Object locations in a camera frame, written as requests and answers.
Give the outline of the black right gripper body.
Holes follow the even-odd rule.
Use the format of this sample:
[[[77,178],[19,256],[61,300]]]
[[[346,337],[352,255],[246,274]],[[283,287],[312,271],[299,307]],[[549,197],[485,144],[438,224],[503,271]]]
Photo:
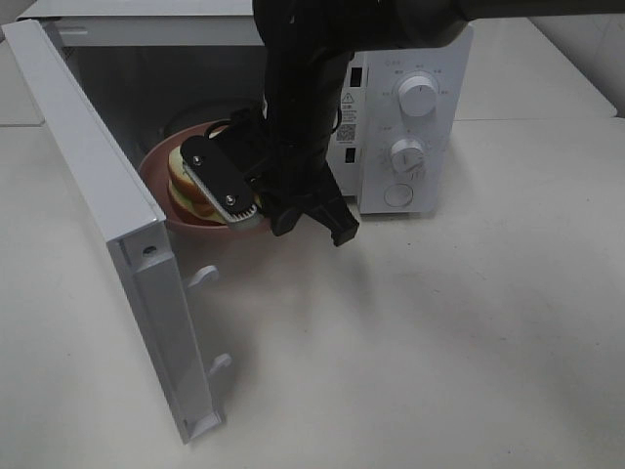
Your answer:
[[[327,138],[284,140],[258,107],[238,110],[211,124],[204,136],[214,140],[243,174],[274,235],[286,235],[302,216],[310,217],[302,210],[300,196],[327,163]]]

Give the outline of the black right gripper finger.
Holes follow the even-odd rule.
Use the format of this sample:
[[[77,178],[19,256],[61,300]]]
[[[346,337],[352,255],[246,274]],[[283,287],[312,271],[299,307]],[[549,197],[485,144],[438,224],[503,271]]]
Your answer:
[[[302,210],[330,231],[335,246],[352,240],[359,222],[344,200],[327,163],[307,182],[300,196]]]
[[[181,145],[181,155],[185,171],[229,228],[247,231],[262,222],[252,189],[214,140],[189,137]]]

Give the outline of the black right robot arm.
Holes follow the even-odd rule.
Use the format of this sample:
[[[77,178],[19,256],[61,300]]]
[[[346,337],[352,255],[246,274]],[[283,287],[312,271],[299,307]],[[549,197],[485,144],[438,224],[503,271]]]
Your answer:
[[[479,19],[623,9],[620,1],[257,1],[264,99],[186,139],[184,168],[233,229],[268,219],[274,235],[285,235],[306,215],[342,245],[358,223],[326,154],[354,53],[443,47]]]

